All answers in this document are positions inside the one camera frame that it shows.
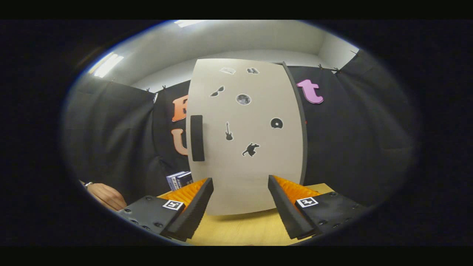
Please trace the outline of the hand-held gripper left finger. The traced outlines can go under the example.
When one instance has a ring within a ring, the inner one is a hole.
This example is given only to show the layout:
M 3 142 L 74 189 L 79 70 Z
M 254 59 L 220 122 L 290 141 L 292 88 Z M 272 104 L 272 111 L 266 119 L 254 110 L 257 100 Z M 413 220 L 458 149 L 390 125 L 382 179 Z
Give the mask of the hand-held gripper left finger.
M 199 227 L 213 191 L 213 180 L 205 178 L 162 197 L 144 196 L 118 215 L 154 235 L 187 241 Z

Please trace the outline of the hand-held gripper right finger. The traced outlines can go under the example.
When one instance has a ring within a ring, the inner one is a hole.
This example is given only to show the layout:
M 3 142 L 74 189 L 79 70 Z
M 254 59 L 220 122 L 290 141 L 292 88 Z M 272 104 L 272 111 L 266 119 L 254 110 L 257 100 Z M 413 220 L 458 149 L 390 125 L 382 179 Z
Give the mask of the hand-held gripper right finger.
M 291 239 L 333 234 L 370 212 L 338 192 L 321 194 L 275 175 L 268 176 L 268 189 Z

